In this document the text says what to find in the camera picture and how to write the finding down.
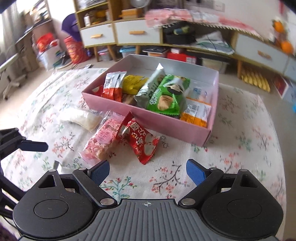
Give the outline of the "orange white small packet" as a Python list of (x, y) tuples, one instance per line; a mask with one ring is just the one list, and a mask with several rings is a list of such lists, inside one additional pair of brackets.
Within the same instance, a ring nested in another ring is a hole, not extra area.
[(207, 128), (208, 117), (212, 107), (209, 104), (192, 99), (187, 99), (186, 101), (187, 107), (184, 112), (182, 112), (180, 120)]

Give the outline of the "clear bin under cabinet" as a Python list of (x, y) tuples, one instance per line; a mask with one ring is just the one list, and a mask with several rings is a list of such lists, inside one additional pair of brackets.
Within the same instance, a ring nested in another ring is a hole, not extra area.
[(224, 57), (201, 57), (202, 66), (218, 71), (221, 74), (226, 72), (227, 66), (230, 64), (229, 58)]

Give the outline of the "black open case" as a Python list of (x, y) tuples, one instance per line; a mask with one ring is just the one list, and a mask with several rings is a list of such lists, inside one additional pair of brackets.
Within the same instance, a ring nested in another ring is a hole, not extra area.
[(163, 27), (164, 41), (170, 45), (189, 45), (196, 41), (195, 28), (187, 22)]

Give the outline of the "pink cardboard box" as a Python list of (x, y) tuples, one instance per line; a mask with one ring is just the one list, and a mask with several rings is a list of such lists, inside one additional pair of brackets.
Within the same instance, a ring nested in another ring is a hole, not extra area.
[[(133, 95), (134, 104), (95, 95), (97, 87), (113, 87), (116, 78), (146, 77)], [(210, 138), (215, 121), (219, 72), (166, 58), (128, 55), (98, 76), (82, 95), (90, 109), (131, 113), (145, 128), (197, 146)]]

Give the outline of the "green chips packet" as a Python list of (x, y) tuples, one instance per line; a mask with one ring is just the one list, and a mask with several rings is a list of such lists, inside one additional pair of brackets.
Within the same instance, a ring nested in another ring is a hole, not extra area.
[(189, 78), (166, 75), (148, 102), (147, 110), (168, 116), (179, 116), (190, 82)]

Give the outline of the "orange fruit lower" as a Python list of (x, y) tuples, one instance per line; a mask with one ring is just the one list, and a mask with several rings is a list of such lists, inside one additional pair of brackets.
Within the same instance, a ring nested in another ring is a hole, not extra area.
[(289, 41), (282, 41), (281, 44), (281, 49), (285, 54), (292, 55), (294, 52), (294, 48), (292, 44)]

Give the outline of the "yellow egg tray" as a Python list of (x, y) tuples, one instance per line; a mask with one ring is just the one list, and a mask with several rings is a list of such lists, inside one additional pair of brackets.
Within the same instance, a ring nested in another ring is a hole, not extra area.
[(270, 92), (270, 86), (267, 79), (257, 70), (249, 67), (241, 69), (240, 78), (247, 84), (256, 86), (266, 92)]

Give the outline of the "blue white bread packet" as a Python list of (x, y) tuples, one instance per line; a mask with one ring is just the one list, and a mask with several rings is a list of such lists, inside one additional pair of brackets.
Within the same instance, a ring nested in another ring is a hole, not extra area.
[(210, 87), (193, 87), (187, 98), (201, 103), (211, 104), (213, 90)]

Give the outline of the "red lantern bag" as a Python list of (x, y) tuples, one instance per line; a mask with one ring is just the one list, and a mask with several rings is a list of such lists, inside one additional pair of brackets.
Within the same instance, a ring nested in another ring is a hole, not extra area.
[(76, 41), (73, 37), (69, 36), (64, 39), (64, 43), (73, 64), (80, 64), (89, 59), (87, 50), (81, 41)]

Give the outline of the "orange fruit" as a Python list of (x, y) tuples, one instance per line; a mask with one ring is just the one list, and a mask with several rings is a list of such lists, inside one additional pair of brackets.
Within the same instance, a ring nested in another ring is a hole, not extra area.
[(273, 20), (273, 28), (276, 32), (283, 34), (285, 32), (285, 27), (281, 21)]
[(282, 41), (281, 44), (281, 49), (285, 54), (292, 55), (294, 52), (294, 48), (292, 44), (289, 41)]

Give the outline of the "clear storage bin blue lid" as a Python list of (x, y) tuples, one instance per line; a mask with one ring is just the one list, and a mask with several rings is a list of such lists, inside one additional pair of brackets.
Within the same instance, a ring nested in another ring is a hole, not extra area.
[(135, 54), (136, 48), (135, 46), (122, 46), (119, 52), (122, 54), (122, 57), (125, 58), (130, 54)]

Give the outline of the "white red small packet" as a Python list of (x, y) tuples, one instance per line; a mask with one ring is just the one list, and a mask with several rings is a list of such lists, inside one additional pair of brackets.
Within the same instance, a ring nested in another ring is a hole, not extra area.
[(122, 87), (126, 71), (107, 73), (103, 86), (102, 97), (117, 102), (122, 101)]

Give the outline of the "orange fruit upper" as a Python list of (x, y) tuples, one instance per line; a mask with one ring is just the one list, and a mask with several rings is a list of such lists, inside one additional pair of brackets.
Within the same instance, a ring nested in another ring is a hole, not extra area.
[(273, 28), (276, 32), (283, 34), (285, 32), (285, 27), (281, 21), (273, 20)]

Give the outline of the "pink table runner cloth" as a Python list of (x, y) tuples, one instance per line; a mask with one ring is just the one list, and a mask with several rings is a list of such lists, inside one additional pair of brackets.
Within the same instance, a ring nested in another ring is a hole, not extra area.
[(149, 28), (168, 26), (177, 21), (186, 21), (213, 28), (234, 30), (263, 40), (263, 37), (260, 36), (253, 27), (239, 20), (206, 13), (204, 11), (192, 11), (188, 9), (151, 9), (145, 13), (144, 19)]

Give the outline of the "wooden tv cabinet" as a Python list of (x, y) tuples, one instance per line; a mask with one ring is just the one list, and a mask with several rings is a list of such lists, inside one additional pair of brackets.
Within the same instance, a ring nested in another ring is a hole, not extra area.
[(234, 22), (197, 22), (186, 9), (185, 16), (177, 16), (179, 10), (168, 9), (171, 23), (149, 23), (149, 11), (143, 18), (121, 17), (120, 1), (103, 1), (88, 8), (75, 5), (75, 18), (85, 47), (105, 45), (167, 46), (185, 48), (192, 52), (230, 57), (242, 64), (249, 63), (278, 73), (295, 81), (295, 57), (279, 47), (268, 44), (257, 32), (236, 27)]

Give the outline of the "yellow snack packet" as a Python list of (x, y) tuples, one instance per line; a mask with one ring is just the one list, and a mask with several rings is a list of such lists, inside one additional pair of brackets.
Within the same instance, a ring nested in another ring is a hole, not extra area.
[(122, 92), (124, 94), (137, 95), (139, 90), (148, 81), (147, 77), (139, 75), (128, 75), (123, 79)]

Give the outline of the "clear white bread packet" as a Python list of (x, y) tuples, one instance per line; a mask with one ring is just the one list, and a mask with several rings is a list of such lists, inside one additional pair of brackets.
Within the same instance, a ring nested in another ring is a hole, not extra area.
[(67, 108), (58, 115), (61, 122), (75, 123), (90, 132), (100, 125), (104, 116), (104, 112), (93, 112), (79, 108)]

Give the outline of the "pink rice cracker packet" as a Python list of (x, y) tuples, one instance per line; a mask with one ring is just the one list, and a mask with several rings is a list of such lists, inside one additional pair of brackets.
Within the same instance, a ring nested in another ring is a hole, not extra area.
[(84, 149), (79, 153), (89, 165), (107, 159), (111, 149), (117, 143), (116, 135), (125, 117), (113, 111), (108, 111), (95, 134), (88, 140)]

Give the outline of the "white wall socket strip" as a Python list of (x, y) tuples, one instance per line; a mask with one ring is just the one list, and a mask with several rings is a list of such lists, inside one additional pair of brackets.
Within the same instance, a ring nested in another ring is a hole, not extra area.
[(183, 1), (184, 8), (193, 9), (193, 8), (205, 8), (212, 9), (215, 11), (225, 11), (225, 4), (221, 1), (213, 0), (185, 0)]

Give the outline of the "floral table cloth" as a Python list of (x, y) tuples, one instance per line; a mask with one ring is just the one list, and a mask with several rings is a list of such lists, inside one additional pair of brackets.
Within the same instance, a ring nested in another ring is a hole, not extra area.
[[(49, 146), (44, 153), (14, 152), (12, 178), (20, 189), (31, 188), (53, 168), (54, 162), (59, 162), (60, 173), (87, 166), (79, 153), (92, 132), (75, 123), (61, 122), (58, 115), (67, 108), (88, 110), (82, 91), (102, 72), (55, 72), (13, 113), (1, 116), (1, 126), (14, 123), (29, 140)], [(138, 161), (126, 142), (119, 143), (107, 158), (110, 174), (101, 187), (117, 200), (179, 200), (194, 188), (185, 166), (188, 159), (194, 159), (205, 167), (217, 167), (227, 173), (248, 169), (282, 208), (287, 205), (283, 160), (270, 114), (260, 96), (236, 87), (219, 86), (214, 127), (203, 147), (161, 134), (156, 152), (146, 165)]]

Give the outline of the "white desk fan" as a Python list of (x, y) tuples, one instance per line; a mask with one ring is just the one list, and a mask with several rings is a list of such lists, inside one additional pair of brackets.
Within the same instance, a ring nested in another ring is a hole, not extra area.
[(130, 0), (130, 4), (134, 8), (145, 8), (150, 4), (150, 0)]

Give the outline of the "silver cracker packet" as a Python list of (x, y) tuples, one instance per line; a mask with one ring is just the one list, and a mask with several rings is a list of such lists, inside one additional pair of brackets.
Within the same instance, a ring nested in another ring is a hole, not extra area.
[(156, 70), (146, 83), (141, 87), (139, 92), (134, 96), (137, 106), (140, 108), (147, 108), (148, 102), (150, 101), (153, 93), (158, 88), (159, 84), (165, 78), (165, 70), (161, 63), (158, 64)]

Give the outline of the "purple hat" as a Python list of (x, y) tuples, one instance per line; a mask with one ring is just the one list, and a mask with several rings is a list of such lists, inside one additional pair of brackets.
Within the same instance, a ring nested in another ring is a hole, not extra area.
[(82, 38), (78, 28), (78, 21), (75, 14), (70, 14), (62, 21), (62, 30), (68, 33), (74, 40), (81, 42)]

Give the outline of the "white patterned storage box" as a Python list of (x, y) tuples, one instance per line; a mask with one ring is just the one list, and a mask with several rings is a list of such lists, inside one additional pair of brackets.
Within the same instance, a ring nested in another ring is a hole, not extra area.
[(280, 75), (276, 75), (273, 79), (273, 84), (280, 95), (281, 99), (295, 104), (295, 83), (291, 82)]

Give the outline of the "red shoe box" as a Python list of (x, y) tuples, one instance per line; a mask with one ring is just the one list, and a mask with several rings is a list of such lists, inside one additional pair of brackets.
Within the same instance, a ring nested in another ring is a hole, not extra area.
[(196, 57), (189, 56), (185, 53), (172, 53), (172, 52), (168, 52), (166, 57), (171, 60), (186, 62), (190, 64), (196, 64), (196, 59), (197, 59)]

